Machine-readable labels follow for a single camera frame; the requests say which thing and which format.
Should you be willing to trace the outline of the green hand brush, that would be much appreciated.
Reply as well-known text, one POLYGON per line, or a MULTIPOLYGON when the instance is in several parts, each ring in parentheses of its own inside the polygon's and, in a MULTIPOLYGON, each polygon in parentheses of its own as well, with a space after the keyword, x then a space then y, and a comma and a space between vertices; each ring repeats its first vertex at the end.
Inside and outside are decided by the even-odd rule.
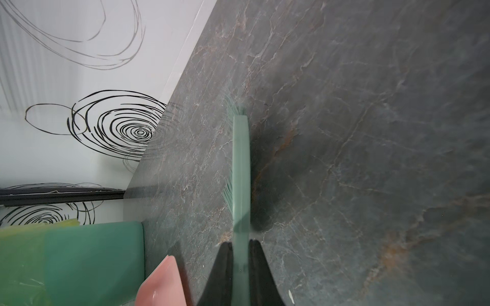
POLYGON ((245 109, 229 96, 227 124, 232 134, 232 167, 223 197, 233 219, 232 305, 250 305, 249 235, 251 212, 250 129, 245 109))

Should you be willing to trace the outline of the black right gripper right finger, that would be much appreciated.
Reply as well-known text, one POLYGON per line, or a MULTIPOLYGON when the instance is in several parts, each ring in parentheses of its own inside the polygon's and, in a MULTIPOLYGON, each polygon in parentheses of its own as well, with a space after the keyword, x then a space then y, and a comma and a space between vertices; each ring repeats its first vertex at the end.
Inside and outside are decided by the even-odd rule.
POLYGON ((251 305, 285 306, 258 240, 249 241, 248 261, 251 305))

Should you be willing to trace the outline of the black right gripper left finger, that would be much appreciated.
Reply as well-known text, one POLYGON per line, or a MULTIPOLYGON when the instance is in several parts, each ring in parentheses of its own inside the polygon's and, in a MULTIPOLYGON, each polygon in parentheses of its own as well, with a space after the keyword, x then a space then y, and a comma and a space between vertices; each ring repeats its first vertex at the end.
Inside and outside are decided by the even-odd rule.
POLYGON ((233 284, 233 247, 223 242, 214 260, 213 267, 199 299, 198 306, 230 306, 233 284))

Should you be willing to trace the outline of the pink plastic dustpan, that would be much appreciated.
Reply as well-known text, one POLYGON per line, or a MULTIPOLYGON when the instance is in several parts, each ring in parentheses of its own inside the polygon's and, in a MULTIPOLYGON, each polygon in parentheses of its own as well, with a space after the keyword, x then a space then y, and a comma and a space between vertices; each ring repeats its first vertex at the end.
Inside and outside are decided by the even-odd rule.
POLYGON ((166 256, 141 284, 135 306, 186 306, 185 292, 174 256, 166 256))

